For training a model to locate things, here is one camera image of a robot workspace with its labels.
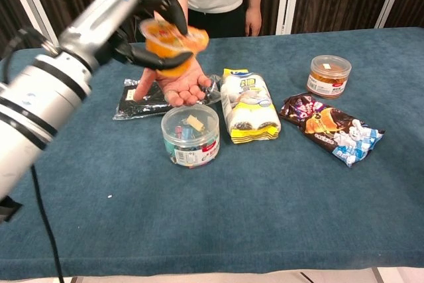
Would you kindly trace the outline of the person's hanging bare hand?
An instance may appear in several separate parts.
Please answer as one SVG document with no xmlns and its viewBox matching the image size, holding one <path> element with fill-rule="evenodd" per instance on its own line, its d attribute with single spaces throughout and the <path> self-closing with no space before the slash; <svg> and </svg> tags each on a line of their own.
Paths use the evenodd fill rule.
<svg viewBox="0 0 424 283">
<path fill-rule="evenodd" d="M 262 26 L 260 7 L 249 7 L 245 14 L 245 36 L 258 36 Z"/>
</svg>

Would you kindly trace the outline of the person's open bare hand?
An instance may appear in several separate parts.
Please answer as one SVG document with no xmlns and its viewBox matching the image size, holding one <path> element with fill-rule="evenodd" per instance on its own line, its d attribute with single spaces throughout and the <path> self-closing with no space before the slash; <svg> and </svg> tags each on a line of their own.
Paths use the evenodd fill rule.
<svg viewBox="0 0 424 283">
<path fill-rule="evenodd" d="M 165 100 L 172 107 L 194 105 L 205 98 L 202 87 L 210 87 L 211 80 L 204 74 L 197 60 L 191 63 L 188 71 L 178 77 L 164 77 L 157 71 L 145 68 L 133 95 L 135 101 L 141 101 L 156 82 L 162 90 Z"/>
</svg>

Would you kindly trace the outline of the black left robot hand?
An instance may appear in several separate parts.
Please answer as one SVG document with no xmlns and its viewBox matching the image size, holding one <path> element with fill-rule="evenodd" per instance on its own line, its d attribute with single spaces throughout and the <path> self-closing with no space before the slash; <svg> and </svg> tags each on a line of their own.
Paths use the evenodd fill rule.
<svg viewBox="0 0 424 283">
<path fill-rule="evenodd" d="M 183 35 L 188 33 L 184 11 L 178 0 L 137 0 L 136 8 L 132 12 L 135 13 L 142 7 L 161 14 L 166 21 L 174 24 Z M 114 32 L 108 44 L 111 46 L 112 58 L 120 62 L 127 59 L 132 64 L 160 71 L 176 68 L 193 56 L 193 52 L 185 51 L 171 58 L 160 57 L 146 49 L 129 44 L 126 34 L 120 29 Z"/>
</svg>

